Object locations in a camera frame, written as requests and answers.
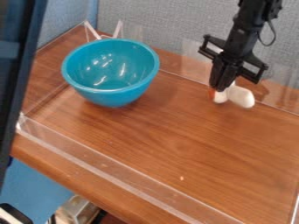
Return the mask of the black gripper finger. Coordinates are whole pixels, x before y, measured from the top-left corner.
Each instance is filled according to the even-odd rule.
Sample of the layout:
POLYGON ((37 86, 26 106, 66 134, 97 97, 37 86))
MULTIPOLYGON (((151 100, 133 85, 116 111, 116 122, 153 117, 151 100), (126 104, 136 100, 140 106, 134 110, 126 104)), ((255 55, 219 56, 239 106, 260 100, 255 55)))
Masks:
POLYGON ((223 88, 227 89, 239 75, 239 66, 227 64, 223 72, 223 88))
POLYGON ((225 62, 220 56, 216 56, 212 61, 212 68, 209 72, 209 86, 216 91, 223 91, 225 87, 221 83, 221 75, 225 71, 225 62))

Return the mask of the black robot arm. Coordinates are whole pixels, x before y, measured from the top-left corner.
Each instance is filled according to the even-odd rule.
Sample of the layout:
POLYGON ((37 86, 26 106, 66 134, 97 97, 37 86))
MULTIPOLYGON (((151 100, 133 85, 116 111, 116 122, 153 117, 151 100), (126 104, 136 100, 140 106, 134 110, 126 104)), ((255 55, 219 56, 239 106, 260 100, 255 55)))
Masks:
POLYGON ((239 76, 259 83, 268 65, 255 56, 253 47, 261 40, 260 32, 265 24, 276 32, 271 20, 277 18, 283 0, 239 0, 237 7, 228 38, 223 40, 205 34, 199 48, 199 53, 212 61, 209 86, 219 92, 239 76))

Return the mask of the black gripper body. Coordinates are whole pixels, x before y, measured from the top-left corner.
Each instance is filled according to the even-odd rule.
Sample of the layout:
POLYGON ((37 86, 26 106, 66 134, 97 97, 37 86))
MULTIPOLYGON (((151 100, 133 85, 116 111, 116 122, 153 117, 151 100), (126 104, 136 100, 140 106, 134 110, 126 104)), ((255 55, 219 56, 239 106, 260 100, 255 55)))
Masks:
POLYGON ((220 56, 225 62, 225 66, 227 64, 239 66, 237 77, 240 76, 257 84, 264 71, 268 69, 268 65, 252 52, 248 52, 244 56, 237 56, 235 53, 228 52, 224 49, 225 40, 212 37, 209 34, 205 34, 203 38, 199 53, 211 59, 211 61, 213 61, 216 56, 220 56))

